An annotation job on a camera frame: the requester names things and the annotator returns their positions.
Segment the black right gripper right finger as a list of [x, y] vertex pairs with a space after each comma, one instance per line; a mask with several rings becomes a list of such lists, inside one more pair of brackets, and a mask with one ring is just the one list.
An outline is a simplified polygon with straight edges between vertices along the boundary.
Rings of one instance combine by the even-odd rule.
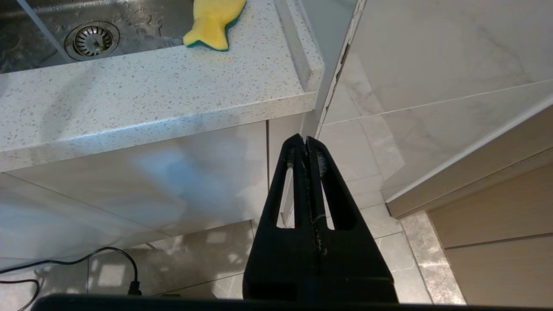
[[394, 279], [328, 148], [308, 138], [310, 222], [324, 297], [397, 303]]

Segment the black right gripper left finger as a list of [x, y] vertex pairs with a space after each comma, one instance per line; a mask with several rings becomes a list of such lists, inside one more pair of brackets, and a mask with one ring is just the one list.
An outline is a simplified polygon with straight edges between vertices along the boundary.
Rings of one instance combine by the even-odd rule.
[[[317, 274], [313, 227], [316, 208], [308, 160], [306, 143], [300, 134], [285, 140], [246, 265], [245, 299], [297, 301], [303, 295], [301, 285]], [[279, 228], [288, 172], [292, 174], [296, 225]]]

